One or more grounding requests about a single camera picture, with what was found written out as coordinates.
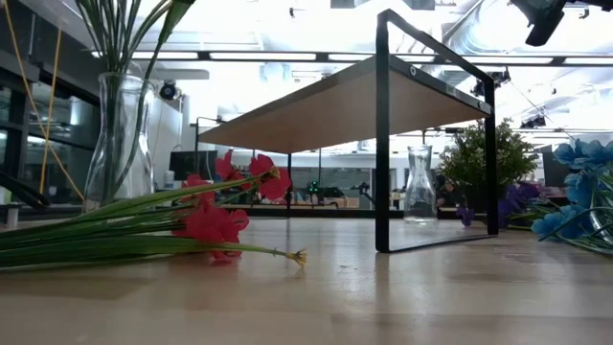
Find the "black metal table leg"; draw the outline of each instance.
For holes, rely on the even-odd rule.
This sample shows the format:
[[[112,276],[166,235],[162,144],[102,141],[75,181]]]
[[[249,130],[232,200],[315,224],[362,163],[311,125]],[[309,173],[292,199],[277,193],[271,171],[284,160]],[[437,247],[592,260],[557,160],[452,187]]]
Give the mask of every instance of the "black metal table leg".
[[[287,155],[287,174],[289,175],[289,180],[291,181],[291,153]],[[294,183],[292,182],[291,185],[289,185],[289,188],[287,188],[287,193],[285,194],[285,202],[287,203],[285,205],[285,212],[288,219],[291,213],[291,193],[293,189]]]
[[[390,252],[390,46],[388,12],[376,18],[375,247]]]
[[[454,237],[444,240],[417,243],[404,248],[390,246],[390,47],[388,23],[393,23],[402,31],[412,36],[423,45],[438,53],[472,76],[484,82],[486,88],[486,104],[491,107],[490,116],[486,117],[486,178],[488,186],[488,234]],[[455,54],[429,34],[426,34],[407,23],[402,17],[391,10],[380,13],[377,17],[376,39],[376,160],[375,160],[375,247],[381,253],[398,253],[424,247],[469,242],[489,239],[498,234],[498,200],[496,194],[496,139],[494,114],[494,83],[492,78]]]

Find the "wooden desk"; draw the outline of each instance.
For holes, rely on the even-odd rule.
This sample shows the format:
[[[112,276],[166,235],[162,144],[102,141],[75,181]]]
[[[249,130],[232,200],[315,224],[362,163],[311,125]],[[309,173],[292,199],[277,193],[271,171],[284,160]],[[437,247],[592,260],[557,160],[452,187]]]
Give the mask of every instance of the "wooden desk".
[[[305,270],[244,253],[0,275],[3,345],[603,345],[613,264],[528,232],[392,256],[373,220],[253,220],[245,243],[308,248]],[[460,235],[458,221],[395,242]]]

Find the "yellow cable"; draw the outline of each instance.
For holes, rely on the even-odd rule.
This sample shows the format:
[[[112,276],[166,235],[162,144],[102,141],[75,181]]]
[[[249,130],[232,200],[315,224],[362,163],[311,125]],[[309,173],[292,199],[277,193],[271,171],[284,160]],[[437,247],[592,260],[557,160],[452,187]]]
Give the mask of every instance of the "yellow cable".
[[[54,99],[56,97],[56,79],[57,79],[57,63],[59,62],[59,46],[61,44],[61,28],[57,28],[57,43],[56,43],[56,60],[54,61],[54,74],[51,77],[51,98],[49,99],[49,113],[47,114],[47,130],[45,131],[45,138],[49,138],[51,135],[51,117],[54,109]],[[45,187],[45,170],[47,168],[47,155],[49,140],[45,139],[45,154],[42,158],[42,172],[40,173],[40,187],[39,192],[43,194]]]
[[[11,12],[9,11],[9,0],[5,1],[4,7],[5,7],[6,14],[7,14],[7,23],[9,24],[9,31],[11,32],[12,47],[15,50],[15,56],[17,57],[17,62],[19,63],[19,70],[21,71],[21,79],[23,80],[24,86],[26,87],[26,93],[28,94],[28,99],[30,100],[30,105],[32,106],[32,110],[34,111],[34,115],[36,115],[36,119],[38,120],[38,126],[40,127],[40,130],[43,132],[43,135],[45,136],[45,146],[49,147],[49,150],[51,150],[51,154],[56,158],[56,161],[57,161],[57,164],[59,165],[59,168],[62,170],[64,175],[66,175],[66,178],[68,179],[68,182],[70,182],[70,185],[73,187],[75,192],[77,192],[77,194],[79,195],[80,199],[81,200],[85,200],[85,197],[83,197],[83,194],[79,191],[79,188],[77,188],[77,186],[75,185],[75,182],[73,181],[73,179],[70,178],[70,174],[68,174],[68,172],[66,171],[64,166],[61,164],[61,160],[57,156],[56,151],[54,150],[54,148],[49,143],[49,135],[47,135],[47,133],[45,132],[45,127],[43,126],[42,121],[40,120],[40,115],[38,115],[38,110],[36,109],[36,104],[34,103],[34,98],[32,97],[32,92],[30,91],[30,86],[28,85],[28,80],[26,79],[26,73],[25,73],[25,70],[23,68],[23,62],[21,61],[21,55],[19,54],[19,48],[17,47],[17,38],[15,36],[15,31],[14,31],[14,28],[12,26]]]

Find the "red flower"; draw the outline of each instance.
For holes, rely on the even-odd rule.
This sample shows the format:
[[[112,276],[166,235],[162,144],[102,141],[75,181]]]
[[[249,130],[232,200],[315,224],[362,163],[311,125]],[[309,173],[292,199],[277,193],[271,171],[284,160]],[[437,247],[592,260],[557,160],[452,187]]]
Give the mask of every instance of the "red flower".
[[[287,169],[277,168],[270,157],[258,154],[258,158],[251,158],[249,165],[251,175],[271,173],[260,185],[260,194],[269,200],[275,200],[285,195],[287,188],[291,186]]]
[[[236,181],[243,179],[244,177],[232,166],[232,150],[228,150],[226,154],[223,156],[223,159],[217,158],[215,160],[215,171],[219,176],[221,176],[221,180],[223,181]],[[251,185],[249,183],[245,183],[241,185],[243,190],[248,190]]]
[[[188,176],[187,181],[183,182],[182,187],[188,188],[188,187],[195,187],[195,186],[204,186],[208,184],[210,183],[203,179],[200,179],[200,176],[198,176],[197,174],[191,174]],[[200,193],[198,195],[187,196],[183,200],[188,201],[188,200],[194,199],[195,197],[198,197],[200,199],[200,203],[202,204],[215,202],[215,192],[205,192],[205,193]]]
[[[247,214],[238,210],[231,214],[225,209],[216,208],[211,204],[203,204],[192,214],[183,219],[186,229],[173,231],[178,237],[188,237],[207,244],[240,243],[238,232],[249,224]],[[216,260],[228,260],[228,257],[240,256],[240,252],[211,252]]]

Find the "glass wall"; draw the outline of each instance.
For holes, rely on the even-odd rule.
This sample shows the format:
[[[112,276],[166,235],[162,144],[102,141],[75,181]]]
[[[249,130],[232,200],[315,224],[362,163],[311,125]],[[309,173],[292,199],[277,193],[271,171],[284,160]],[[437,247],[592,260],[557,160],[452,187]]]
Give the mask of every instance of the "glass wall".
[[[40,123],[45,128],[49,124],[52,139],[88,149],[96,146],[100,131],[100,111],[97,107],[62,89],[56,89],[49,121],[51,86],[38,82],[32,90]],[[29,132],[44,138],[34,111],[30,112],[28,121]]]
[[[69,90],[58,87],[50,113],[51,86],[36,82],[31,84],[36,112],[19,86],[8,87],[0,80],[0,170],[37,191],[44,179],[42,191],[52,202],[52,208],[78,209],[81,199],[77,190],[84,193],[100,133],[100,111]],[[43,176],[45,136],[41,126],[47,125],[50,146],[76,188],[49,149]]]
[[[11,109],[11,90],[0,84],[0,121],[9,120],[9,111]]]

